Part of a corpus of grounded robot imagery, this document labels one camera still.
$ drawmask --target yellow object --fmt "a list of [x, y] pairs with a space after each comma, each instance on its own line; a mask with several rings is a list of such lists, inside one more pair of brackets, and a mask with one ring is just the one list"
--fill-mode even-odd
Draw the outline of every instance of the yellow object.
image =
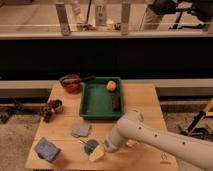
[[89, 155], [89, 160], [95, 162], [99, 159], [102, 159], [105, 155], [104, 148], [101, 145], [98, 145], [95, 150]]
[[135, 141], [135, 140], [128, 140], [128, 141], [126, 142], [126, 146], [128, 146], [128, 147], [133, 147], [133, 146], [135, 146], [136, 144], [138, 144], [138, 141]]

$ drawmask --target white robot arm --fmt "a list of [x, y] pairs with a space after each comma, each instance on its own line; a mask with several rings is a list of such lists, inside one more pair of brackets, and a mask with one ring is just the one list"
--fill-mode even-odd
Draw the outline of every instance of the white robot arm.
[[207, 171], [213, 169], [213, 143], [152, 128], [143, 123], [140, 111], [127, 112], [118, 120], [106, 136], [105, 150], [115, 152], [128, 139], [152, 145]]

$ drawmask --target toy food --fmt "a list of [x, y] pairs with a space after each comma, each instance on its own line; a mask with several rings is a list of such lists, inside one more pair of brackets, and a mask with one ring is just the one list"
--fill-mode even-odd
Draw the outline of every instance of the toy food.
[[108, 81], [106, 86], [108, 91], [115, 91], [116, 87], [117, 87], [117, 84], [115, 83], [115, 81], [112, 81], [112, 80]]

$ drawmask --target gray cloth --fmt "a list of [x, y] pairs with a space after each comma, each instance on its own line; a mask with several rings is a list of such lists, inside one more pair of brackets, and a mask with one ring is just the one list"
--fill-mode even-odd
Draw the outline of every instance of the gray cloth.
[[71, 135], [78, 137], [87, 137], [90, 133], [91, 125], [90, 124], [80, 124], [75, 123], [72, 125]]

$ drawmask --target gray sponge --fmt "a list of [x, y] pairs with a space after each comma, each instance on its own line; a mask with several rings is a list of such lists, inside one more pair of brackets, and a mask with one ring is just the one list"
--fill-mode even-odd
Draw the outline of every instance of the gray sponge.
[[34, 150], [41, 159], [50, 163], [52, 163], [61, 152], [61, 149], [47, 141], [44, 137], [39, 140], [38, 144], [34, 147]]

